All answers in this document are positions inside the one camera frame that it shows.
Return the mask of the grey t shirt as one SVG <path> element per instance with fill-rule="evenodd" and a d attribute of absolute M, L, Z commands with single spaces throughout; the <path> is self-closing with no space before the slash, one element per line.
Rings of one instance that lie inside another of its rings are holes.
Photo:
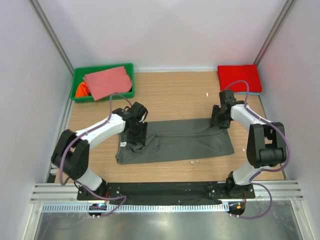
<path fill-rule="evenodd" d="M 153 121 L 147 125 L 145 145 L 119 134 L 116 162 L 149 164 L 215 158 L 235 151 L 227 129 L 210 126 L 210 118 Z"/>

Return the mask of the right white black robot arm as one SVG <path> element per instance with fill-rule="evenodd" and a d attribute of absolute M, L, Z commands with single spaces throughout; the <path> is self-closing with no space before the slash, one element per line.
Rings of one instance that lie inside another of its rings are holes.
<path fill-rule="evenodd" d="M 236 100 L 232 90 L 219 93 L 220 104 L 214 105 L 210 120 L 211 127 L 228 129 L 236 121 L 248 131 L 244 164 L 232 171 L 225 182 L 229 198 L 242 198 L 251 188 L 251 181 L 261 172 L 287 160 L 285 128 L 280 122 L 266 120 L 253 111 L 244 100 Z"/>

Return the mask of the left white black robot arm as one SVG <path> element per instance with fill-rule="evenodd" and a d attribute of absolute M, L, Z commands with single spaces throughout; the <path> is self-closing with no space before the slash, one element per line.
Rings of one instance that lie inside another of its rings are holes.
<path fill-rule="evenodd" d="M 135 102 L 126 108 L 113 110 L 107 118 L 85 129 L 73 132 L 64 130 L 51 156 L 53 165 L 59 168 L 59 176 L 66 174 L 79 183 L 95 200 L 107 193 L 106 181 L 89 169 L 90 151 L 108 138 L 124 133 L 126 142 L 146 144 L 148 110 Z"/>

